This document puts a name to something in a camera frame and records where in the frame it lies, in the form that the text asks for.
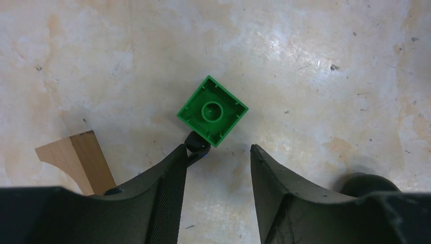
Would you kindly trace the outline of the brown wooden arch block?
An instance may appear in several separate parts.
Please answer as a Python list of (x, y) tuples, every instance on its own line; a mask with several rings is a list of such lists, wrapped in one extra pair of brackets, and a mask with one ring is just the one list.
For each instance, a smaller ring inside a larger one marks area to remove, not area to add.
[(84, 196), (103, 195), (116, 183), (93, 130), (35, 149), (40, 161), (70, 176)]

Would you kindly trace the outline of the green block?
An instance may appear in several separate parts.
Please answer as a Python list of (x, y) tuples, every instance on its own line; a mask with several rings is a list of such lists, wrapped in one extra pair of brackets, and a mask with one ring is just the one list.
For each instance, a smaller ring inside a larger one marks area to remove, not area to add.
[(218, 147), (249, 108), (208, 75), (177, 117), (212, 146)]

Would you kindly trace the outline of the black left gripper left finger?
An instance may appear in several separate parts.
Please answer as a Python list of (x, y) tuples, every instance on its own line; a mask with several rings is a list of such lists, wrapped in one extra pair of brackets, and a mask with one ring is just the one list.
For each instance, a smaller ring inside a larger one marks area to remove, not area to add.
[(1, 243), (176, 243), (187, 160), (181, 144), (102, 196), (1, 188)]

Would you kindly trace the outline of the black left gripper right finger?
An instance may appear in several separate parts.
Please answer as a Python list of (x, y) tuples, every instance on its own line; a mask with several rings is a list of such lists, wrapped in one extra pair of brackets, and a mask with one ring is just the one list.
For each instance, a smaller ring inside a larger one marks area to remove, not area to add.
[(262, 243), (430, 243), (430, 193), (351, 197), (321, 187), (251, 146)]

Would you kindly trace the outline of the black stem earbud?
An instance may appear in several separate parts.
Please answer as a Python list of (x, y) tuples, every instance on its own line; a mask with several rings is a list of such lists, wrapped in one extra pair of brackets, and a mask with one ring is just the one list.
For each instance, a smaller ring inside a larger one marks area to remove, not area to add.
[(211, 144), (195, 131), (189, 133), (184, 143), (191, 152), (188, 156), (187, 167), (202, 159), (211, 149)]

